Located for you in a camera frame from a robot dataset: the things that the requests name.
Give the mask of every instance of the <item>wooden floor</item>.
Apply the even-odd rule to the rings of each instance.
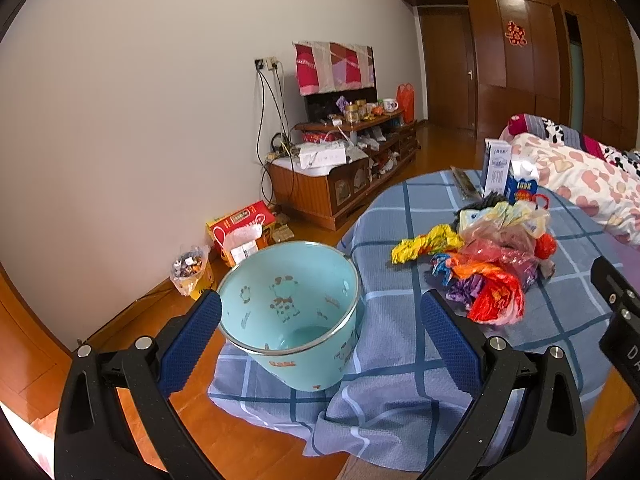
[[[480,168],[483,142],[476,142],[466,130],[447,130],[428,125],[418,133],[422,149],[412,162],[389,186],[412,176],[448,169]],[[364,207],[358,209],[339,231],[331,232],[292,220],[289,226],[297,239],[314,240],[335,245],[355,222]],[[218,259],[214,272],[218,281],[226,272]],[[102,348],[112,351],[125,348],[139,336],[155,335],[173,316],[185,313],[191,306],[189,298],[176,291],[166,294],[152,307],[130,322],[124,330],[111,337]],[[207,398],[207,387],[212,380],[216,357],[224,344],[216,332],[202,355],[185,389],[171,396],[171,402],[180,414],[185,426],[204,453],[228,480],[327,480],[340,472],[347,455],[334,454],[322,458],[302,456],[304,442],[293,436],[257,428],[226,414]],[[128,391],[120,392],[127,420],[141,449],[143,457],[151,464],[162,467],[145,430],[140,423]],[[617,416],[632,402],[628,388],[619,378],[613,377],[601,395],[598,406],[589,423],[590,457],[599,442],[606,438]]]

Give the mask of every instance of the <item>white mug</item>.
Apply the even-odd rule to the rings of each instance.
[[[390,114],[398,110],[399,104],[395,99],[384,99],[385,112]]]

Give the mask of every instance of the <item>metal screw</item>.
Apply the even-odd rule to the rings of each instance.
[[[504,350],[507,348],[507,342],[501,337],[492,337],[489,339],[489,345],[496,350]]]
[[[82,345],[78,349],[78,357],[87,357],[91,353],[91,347],[89,345]]]
[[[151,343],[153,343],[152,339],[145,335],[136,341],[136,348],[138,350],[147,350]]]
[[[551,354],[551,357],[555,357],[556,359],[562,359],[564,357],[564,350],[559,346],[552,346],[549,349],[549,353]]]

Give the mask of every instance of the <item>glass jar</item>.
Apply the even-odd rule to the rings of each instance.
[[[358,113],[360,115],[360,119],[364,119],[364,116],[367,115],[367,100],[358,99],[356,101],[356,105],[358,105]]]
[[[344,107],[344,118],[349,124],[360,122],[360,111],[358,105],[346,105]]]

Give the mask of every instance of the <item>tv stand shelf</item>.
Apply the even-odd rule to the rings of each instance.
[[[386,116],[385,121],[397,116],[398,114]],[[373,122],[366,123],[365,127],[369,128]],[[419,125],[420,123],[414,121],[387,134],[387,140],[380,144],[379,151],[370,148],[364,150],[372,158],[389,150],[400,154],[396,166],[379,178],[372,179],[369,169],[370,158],[362,158],[333,168],[326,176],[306,176],[270,164],[269,175],[278,204],[292,217],[305,219],[332,231],[338,230],[350,214],[382,191],[386,182],[415,160],[415,152],[420,147],[416,138]]]
[[[386,123],[391,119],[395,119],[402,115],[402,110],[395,111],[391,114],[384,114],[383,116],[374,119],[373,121],[360,121],[355,124],[343,123],[340,126],[340,129],[344,132],[360,132],[362,130],[366,130],[367,128],[372,128],[373,126],[380,126],[380,124]],[[295,126],[295,129],[300,132],[321,132],[328,133],[333,131],[338,131],[337,126],[333,126],[332,124],[322,124],[322,123],[300,123]]]

